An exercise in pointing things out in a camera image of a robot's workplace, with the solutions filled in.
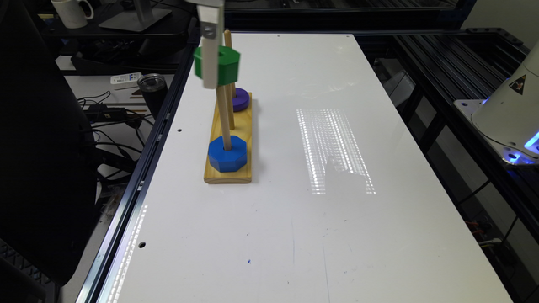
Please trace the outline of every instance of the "white table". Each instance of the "white table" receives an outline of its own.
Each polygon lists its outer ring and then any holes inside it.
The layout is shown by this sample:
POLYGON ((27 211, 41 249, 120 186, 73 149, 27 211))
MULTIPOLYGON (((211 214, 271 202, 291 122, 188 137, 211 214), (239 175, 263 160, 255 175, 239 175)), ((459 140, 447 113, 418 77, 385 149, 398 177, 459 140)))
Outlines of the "white table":
POLYGON ((253 182, 204 183, 215 93, 191 75, 100 301, 511 302, 352 35, 233 45, 253 182))

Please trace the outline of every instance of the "white mug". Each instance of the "white mug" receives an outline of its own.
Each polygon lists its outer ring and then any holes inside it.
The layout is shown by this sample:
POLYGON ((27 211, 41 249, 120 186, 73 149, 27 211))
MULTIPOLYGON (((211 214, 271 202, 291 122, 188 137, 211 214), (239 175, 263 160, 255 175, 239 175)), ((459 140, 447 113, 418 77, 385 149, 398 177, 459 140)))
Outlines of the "white mug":
POLYGON ((51 2, 61 21, 68 29, 80 29, 88 24, 86 20, 93 18, 93 8, 86 0, 51 0, 51 2), (79 3, 81 2, 90 7, 91 14, 89 16, 80 7, 79 3))

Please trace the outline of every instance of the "green hexagon nut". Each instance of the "green hexagon nut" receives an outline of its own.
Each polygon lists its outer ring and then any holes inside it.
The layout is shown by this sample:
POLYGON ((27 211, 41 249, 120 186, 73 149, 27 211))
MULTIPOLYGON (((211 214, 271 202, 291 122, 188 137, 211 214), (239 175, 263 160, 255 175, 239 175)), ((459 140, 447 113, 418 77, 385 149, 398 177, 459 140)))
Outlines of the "green hexagon nut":
MULTIPOLYGON (((195 74, 202 79, 202 55, 201 47, 195 50, 195 74)), ((239 70, 239 53, 230 47, 219 46, 219 78, 218 85, 227 85, 237 81, 239 70)))

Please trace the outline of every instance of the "blue light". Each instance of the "blue light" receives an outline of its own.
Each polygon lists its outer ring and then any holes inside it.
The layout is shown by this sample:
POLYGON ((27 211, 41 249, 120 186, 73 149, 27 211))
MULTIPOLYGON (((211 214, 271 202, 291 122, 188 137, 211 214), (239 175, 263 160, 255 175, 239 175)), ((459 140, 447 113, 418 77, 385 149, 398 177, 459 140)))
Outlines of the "blue light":
POLYGON ((516 157, 515 157, 515 158, 511 158, 511 159, 509 160, 509 162, 515 163, 515 162, 520 158, 520 156, 522 156, 522 155, 521 155, 521 154, 516 155, 516 157))
POLYGON ((525 145, 524 147, 528 150, 531 151, 530 147, 534 144, 536 144, 537 140, 539 140, 539 131, 536 133, 535 136, 533 136, 533 138, 531 138, 525 145))

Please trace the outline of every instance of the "blue hexagon nut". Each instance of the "blue hexagon nut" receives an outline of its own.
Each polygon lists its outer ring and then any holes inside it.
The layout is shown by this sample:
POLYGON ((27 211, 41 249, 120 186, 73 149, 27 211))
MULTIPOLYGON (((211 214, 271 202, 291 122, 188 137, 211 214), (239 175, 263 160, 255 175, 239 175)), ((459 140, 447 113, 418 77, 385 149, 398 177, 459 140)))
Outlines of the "blue hexagon nut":
POLYGON ((238 136, 230 136, 232 149, 225 151, 222 136, 210 143, 208 156, 210 165, 219 173, 237 172, 247 164, 247 143, 238 136))

